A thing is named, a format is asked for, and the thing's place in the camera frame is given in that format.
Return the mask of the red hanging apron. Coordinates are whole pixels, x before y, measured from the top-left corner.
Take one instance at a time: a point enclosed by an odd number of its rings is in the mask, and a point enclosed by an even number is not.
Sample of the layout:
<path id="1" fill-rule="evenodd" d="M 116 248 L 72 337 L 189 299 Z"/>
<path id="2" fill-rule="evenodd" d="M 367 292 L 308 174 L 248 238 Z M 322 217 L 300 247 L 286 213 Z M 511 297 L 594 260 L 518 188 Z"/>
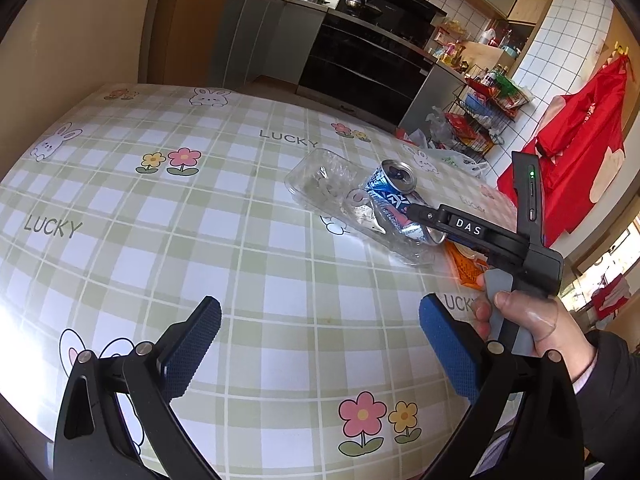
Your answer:
<path id="1" fill-rule="evenodd" d="M 582 90 L 555 96 L 522 148 L 539 158 L 546 246 L 582 223 L 622 168 L 623 108 L 633 76 L 623 54 L 603 65 Z"/>

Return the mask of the crushed blue soda can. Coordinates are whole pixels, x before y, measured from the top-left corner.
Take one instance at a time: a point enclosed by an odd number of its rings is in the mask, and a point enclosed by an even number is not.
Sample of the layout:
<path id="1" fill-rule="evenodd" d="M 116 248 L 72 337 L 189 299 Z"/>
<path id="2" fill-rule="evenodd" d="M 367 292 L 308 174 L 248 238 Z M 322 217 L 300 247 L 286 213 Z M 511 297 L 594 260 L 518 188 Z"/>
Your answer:
<path id="1" fill-rule="evenodd" d="M 409 219 L 410 205 L 426 206 L 416 186 L 418 180 L 412 168 L 396 159 L 385 159 L 373 171 L 364 189 L 370 195 L 378 211 L 390 222 L 395 231 L 430 246 L 442 244 L 446 234 Z"/>

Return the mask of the green plaid bunny tablecloth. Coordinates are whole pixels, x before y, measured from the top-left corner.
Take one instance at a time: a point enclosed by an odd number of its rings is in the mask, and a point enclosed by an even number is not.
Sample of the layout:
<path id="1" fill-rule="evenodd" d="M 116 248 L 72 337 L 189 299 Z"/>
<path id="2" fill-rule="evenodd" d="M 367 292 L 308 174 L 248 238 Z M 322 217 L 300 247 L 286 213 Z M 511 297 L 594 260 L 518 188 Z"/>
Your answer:
<path id="1" fill-rule="evenodd" d="M 221 89 L 112 84 L 56 120 L 1 182 L 1 392 L 55 432 L 73 359 L 160 338 L 206 296 L 221 330 L 183 427 L 226 479 L 409 479 L 466 407 L 418 324 L 473 292 L 444 252 L 407 266 L 294 200 L 325 148 L 408 162 L 421 195 L 515 226 L 510 200 L 377 128 Z"/>

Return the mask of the orange snack packet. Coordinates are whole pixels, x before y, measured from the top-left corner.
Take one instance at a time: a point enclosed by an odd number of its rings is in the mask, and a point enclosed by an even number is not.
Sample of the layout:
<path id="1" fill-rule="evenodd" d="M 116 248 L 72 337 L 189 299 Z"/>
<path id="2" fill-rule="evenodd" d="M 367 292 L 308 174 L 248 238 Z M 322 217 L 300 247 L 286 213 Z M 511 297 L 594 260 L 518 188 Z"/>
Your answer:
<path id="1" fill-rule="evenodd" d="M 480 278 L 489 268 L 486 258 L 478 252 L 446 240 L 445 250 L 451 269 L 462 286 L 482 290 Z"/>

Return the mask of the white shopping bag on floor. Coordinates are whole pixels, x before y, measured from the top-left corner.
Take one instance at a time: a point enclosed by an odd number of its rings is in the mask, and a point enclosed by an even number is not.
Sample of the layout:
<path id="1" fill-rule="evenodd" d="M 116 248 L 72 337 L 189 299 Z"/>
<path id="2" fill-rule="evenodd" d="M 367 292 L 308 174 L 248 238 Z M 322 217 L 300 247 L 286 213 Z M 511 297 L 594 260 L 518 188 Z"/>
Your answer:
<path id="1" fill-rule="evenodd" d="M 456 151 L 442 151 L 439 158 L 445 164 L 459 169 L 475 179 L 483 180 L 486 172 L 490 169 L 487 162 L 476 162 L 471 157 Z"/>

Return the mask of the black oven stove unit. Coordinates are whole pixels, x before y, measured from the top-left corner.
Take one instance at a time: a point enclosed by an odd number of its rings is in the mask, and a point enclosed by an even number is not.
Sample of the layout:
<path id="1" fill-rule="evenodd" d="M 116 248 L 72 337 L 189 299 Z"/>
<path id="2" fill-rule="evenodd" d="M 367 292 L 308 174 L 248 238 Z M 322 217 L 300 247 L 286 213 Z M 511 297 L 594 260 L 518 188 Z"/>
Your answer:
<path id="1" fill-rule="evenodd" d="M 338 0 L 320 24 L 298 91 L 394 128 L 435 64 L 426 46 L 444 18 L 427 0 Z"/>

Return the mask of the grey kitchen cabinets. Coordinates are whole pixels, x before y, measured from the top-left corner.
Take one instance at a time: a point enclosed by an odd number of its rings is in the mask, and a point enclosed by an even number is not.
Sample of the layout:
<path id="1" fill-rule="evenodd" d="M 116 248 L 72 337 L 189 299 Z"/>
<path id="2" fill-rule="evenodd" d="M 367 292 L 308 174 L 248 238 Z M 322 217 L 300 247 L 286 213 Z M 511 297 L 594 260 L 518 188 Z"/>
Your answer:
<path id="1" fill-rule="evenodd" d="M 227 0 L 207 84 L 238 90 L 266 76 L 296 86 L 327 13 L 302 0 Z"/>

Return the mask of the cardboard box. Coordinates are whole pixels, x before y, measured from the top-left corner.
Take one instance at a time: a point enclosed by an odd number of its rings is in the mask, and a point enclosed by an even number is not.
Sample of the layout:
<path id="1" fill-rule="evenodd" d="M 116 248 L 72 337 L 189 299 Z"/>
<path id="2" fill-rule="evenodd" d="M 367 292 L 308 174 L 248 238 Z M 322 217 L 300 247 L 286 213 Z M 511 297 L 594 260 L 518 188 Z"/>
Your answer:
<path id="1" fill-rule="evenodd" d="M 488 46 L 488 44 L 462 41 L 459 47 L 461 48 L 461 63 L 466 64 L 466 69 L 462 72 L 465 76 L 476 77 L 486 74 L 497 65 L 508 72 L 515 64 L 515 58 L 505 50 Z"/>

